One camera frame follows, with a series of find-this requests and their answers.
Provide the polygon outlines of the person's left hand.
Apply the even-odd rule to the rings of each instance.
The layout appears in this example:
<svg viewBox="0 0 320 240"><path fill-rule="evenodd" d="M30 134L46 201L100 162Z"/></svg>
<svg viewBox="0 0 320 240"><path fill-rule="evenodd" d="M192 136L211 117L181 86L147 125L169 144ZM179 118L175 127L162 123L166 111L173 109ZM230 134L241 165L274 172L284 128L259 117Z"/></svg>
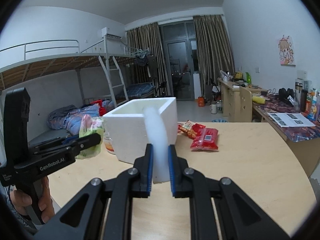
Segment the person's left hand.
<svg viewBox="0 0 320 240"><path fill-rule="evenodd" d="M29 195L20 190L14 190L10 193L11 202L15 210L22 216L27 216L26 207L32 204L32 199ZM48 177L42 178L42 196L38 202L39 209L41 210L41 219L47 223L54 215L53 201L50 195L49 179Z"/></svg>

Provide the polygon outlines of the grey jacket forearm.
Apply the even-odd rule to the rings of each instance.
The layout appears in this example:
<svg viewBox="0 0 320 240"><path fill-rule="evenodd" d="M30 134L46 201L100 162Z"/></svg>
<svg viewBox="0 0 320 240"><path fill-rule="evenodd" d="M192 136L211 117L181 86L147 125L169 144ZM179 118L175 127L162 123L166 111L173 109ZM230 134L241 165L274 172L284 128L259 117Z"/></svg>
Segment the grey jacket forearm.
<svg viewBox="0 0 320 240"><path fill-rule="evenodd" d="M23 228L10 211L1 196L1 239L33 239L33 236Z"/></svg>

